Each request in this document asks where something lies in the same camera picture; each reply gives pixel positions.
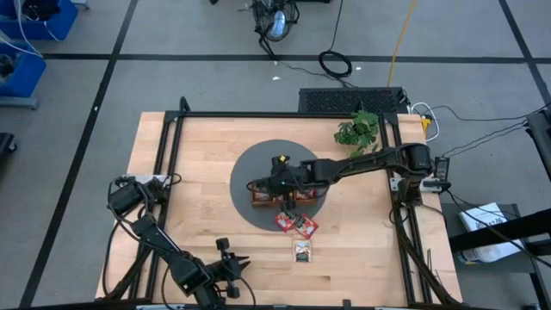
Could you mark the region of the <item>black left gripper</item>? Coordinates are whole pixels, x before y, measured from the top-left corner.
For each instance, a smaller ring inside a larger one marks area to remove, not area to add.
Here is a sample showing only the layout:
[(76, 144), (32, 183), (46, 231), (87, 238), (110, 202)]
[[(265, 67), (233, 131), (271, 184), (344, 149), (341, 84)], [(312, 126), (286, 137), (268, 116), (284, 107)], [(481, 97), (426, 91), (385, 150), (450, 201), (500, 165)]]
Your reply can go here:
[[(221, 253), (221, 259), (207, 265), (207, 270), (212, 274), (215, 282), (227, 282), (233, 284), (241, 278), (242, 271), (251, 263), (248, 256), (237, 256), (233, 252), (227, 252), (230, 247), (228, 238), (215, 240), (217, 250)], [(226, 287), (226, 296), (230, 299), (240, 297), (240, 289), (234, 286)]]

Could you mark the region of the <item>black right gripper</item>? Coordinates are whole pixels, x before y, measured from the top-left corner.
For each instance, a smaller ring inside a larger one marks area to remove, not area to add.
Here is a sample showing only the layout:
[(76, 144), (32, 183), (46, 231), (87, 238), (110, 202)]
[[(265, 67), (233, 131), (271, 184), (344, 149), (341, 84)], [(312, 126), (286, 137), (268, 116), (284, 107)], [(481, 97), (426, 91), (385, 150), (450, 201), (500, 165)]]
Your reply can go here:
[(288, 194), (295, 191), (306, 193), (305, 181), (308, 169), (300, 166), (288, 166), (288, 155), (275, 156), (271, 159), (273, 169), (277, 169), (268, 177), (257, 181), (257, 191), (270, 197), (283, 196), (283, 213), (287, 217), (297, 217), (295, 200)]

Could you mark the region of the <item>wooden three-compartment tray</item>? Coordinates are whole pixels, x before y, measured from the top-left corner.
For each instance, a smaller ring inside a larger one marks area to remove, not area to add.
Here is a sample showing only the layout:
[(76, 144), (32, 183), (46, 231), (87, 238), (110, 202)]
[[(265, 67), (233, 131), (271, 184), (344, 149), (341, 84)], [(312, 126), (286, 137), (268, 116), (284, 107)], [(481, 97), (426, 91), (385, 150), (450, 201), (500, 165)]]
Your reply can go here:
[[(318, 202), (318, 194), (317, 194), (317, 200), (314, 201), (313, 203), (304, 203), (304, 202), (300, 202), (300, 201), (295, 201), (296, 205), (298, 207), (303, 207), (303, 206), (309, 206), (309, 205), (313, 205), (315, 203)], [(259, 207), (279, 207), (281, 204), (283, 203), (283, 196), (280, 195), (278, 197), (272, 197), (272, 202), (270, 203), (253, 203), (252, 202), (252, 193), (251, 193), (251, 205), (254, 207), (254, 208), (259, 208)]]

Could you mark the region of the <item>round grey woven placemat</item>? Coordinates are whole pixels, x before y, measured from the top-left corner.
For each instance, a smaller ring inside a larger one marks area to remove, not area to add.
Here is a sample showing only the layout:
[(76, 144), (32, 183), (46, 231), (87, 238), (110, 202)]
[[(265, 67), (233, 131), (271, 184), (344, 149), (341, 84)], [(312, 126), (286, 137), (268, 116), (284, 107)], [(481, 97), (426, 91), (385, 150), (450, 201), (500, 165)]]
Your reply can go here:
[(249, 224), (269, 232), (282, 231), (275, 223), (275, 217), (281, 212), (281, 207), (278, 203), (275, 206), (253, 207), (252, 192), (246, 188), (246, 184), (268, 177), (272, 167), (271, 159), (281, 155), (289, 156), (289, 164), (292, 166), (298, 166), (303, 160), (318, 158), (305, 146), (293, 141), (266, 140), (249, 147), (240, 155), (233, 166), (230, 180), (231, 198), (235, 209)]

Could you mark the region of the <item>green leafy plant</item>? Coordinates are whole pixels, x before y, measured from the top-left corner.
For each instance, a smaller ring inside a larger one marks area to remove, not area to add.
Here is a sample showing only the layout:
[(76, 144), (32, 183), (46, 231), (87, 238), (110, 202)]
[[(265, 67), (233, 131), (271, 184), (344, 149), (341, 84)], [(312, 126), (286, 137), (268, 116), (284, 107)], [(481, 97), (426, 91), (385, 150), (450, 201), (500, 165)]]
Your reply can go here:
[(375, 114), (358, 110), (351, 114), (352, 120), (341, 122), (333, 134), (339, 145), (351, 149), (350, 158), (357, 158), (379, 148), (379, 117)]

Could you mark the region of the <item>black computer case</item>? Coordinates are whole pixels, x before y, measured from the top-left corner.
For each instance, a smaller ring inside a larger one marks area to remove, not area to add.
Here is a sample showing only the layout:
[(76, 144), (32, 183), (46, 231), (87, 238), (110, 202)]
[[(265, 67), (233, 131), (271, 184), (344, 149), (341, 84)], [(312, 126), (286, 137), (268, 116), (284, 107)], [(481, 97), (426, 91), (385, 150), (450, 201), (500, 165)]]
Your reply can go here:
[(303, 88), (299, 96), (298, 111), (314, 114), (406, 114), (411, 103), (401, 87)]

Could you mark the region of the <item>grey side table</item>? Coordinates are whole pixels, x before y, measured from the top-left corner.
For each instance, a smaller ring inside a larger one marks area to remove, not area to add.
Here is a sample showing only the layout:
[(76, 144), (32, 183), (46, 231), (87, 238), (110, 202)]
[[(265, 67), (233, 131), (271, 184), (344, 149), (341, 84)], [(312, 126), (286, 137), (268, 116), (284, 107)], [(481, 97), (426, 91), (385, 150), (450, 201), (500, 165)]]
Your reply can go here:
[[(469, 210), (469, 207), (461, 205), (463, 209)], [(513, 220), (518, 217), (517, 207), (515, 205), (498, 205), (500, 210), (509, 219)], [(462, 224), (459, 213), (461, 210), (455, 204), (444, 204), (443, 213), (445, 216), (447, 234), (454, 237), (468, 233), (467, 229)], [(499, 259), (493, 263), (478, 263), (478, 264), (464, 264), (459, 261), (455, 255), (457, 251), (453, 251), (453, 259), (455, 268), (458, 271), (473, 271), (484, 273), (522, 273), (522, 274), (535, 274), (537, 272), (537, 263), (534, 262), (529, 256), (521, 251)]]

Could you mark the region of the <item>white paper booklet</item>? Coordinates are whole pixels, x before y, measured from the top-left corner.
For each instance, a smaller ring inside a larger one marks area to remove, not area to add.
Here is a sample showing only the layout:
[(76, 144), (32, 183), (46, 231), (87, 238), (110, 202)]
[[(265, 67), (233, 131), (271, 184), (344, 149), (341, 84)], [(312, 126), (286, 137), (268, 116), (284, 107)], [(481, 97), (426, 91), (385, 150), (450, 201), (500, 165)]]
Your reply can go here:
[[(467, 231), (473, 232), (486, 226), (502, 224), (509, 219), (500, 210), (495, 202), (481, 207), (471, 208), (459, 213), (460, 220)], [(498, 261), (501, 258), (520, 252), (523, 247), (519, 239), (495, 245), (485, 245), (469, 250), (458, 251), (455, 255), (463, 264), (487, 264)]]

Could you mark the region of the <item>black metal bar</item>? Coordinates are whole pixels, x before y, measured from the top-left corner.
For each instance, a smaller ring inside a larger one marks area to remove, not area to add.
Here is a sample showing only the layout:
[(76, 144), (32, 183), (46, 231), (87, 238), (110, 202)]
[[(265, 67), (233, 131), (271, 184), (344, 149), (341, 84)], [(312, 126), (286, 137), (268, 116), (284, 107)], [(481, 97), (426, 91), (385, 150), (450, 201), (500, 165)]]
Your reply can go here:
[(449, 239), (452, 251), (464, 251), (473, 248), (496, 245), (509, 242), (516, 245), (515, 240), (525, 239), (547, 233), (549, 238), (528, 244), (526, 250), (534, 256), (551, 256), (551, 209), (546, 209), (497, 225), (489, 225), (484, 221), (467, 216), (480, 223), (482, 228)]

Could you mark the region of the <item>grey cart base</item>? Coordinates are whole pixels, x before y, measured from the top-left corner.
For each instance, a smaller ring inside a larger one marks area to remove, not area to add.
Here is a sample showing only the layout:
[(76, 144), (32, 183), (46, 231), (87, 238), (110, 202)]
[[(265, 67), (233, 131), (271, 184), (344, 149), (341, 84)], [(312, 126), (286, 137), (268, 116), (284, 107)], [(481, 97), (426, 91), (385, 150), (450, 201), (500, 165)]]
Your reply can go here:
[(0, 96), (0, 108), (36, 110), (38, 107), (38, 100), (32, 97)]

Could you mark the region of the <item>blue bin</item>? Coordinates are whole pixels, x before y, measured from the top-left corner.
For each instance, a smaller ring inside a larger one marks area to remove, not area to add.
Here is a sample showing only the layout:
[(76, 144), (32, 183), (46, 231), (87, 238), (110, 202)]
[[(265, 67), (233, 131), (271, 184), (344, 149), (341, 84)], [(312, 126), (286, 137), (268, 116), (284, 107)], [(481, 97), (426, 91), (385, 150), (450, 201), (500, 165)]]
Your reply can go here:
[(0, 96), (31, 97), (45, 69), (28, 44), (0, 42)]
[(21, 13), (24, 0), (0, 0), (0, 31), (12, 40), (64, 40), (77, 18), (71, 0), (58, 0), (61, 12), (46, 22), (28, 21)]

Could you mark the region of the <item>black bag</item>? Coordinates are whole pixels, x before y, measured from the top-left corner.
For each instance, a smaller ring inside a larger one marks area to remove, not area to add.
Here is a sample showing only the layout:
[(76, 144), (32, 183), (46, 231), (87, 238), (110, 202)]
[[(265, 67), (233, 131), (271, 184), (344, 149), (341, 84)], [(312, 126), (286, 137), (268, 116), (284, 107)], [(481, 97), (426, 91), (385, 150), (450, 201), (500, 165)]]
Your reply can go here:
[(28, 21), (46, 22), (61, 12), (58, 0), (24, 0), (21, 13)]

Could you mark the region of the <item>black aluminium table frame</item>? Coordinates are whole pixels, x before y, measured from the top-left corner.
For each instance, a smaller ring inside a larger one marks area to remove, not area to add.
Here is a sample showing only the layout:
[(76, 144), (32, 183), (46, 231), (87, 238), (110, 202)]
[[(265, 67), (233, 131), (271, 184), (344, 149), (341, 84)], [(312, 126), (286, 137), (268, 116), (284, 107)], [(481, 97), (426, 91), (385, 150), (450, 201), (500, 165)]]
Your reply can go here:
[(205, 262), (219, 258), (215, 240), (228, 238), (250, 265), (238, 283), (239, 303), (260, 306), (403, 307), (421, 300), (418, 271), (404, 269), (394, 225), (386, 172), (347, 177), (331, 187), (316, 214), (313, 260), (296, 263), (296, 232), (269, 232), (249, 224), (235, 209), (232, 168), (249, 147), (290, 140), (319, 158), (341, 159), (347, 150), (334, 139), (338, 119), (296, 113), (198, 113), (173, 120), (165, 112), (144, 113), (128, 165), (131, 174), (175, 172), (181, 182), (160, 224), (185, 251)]

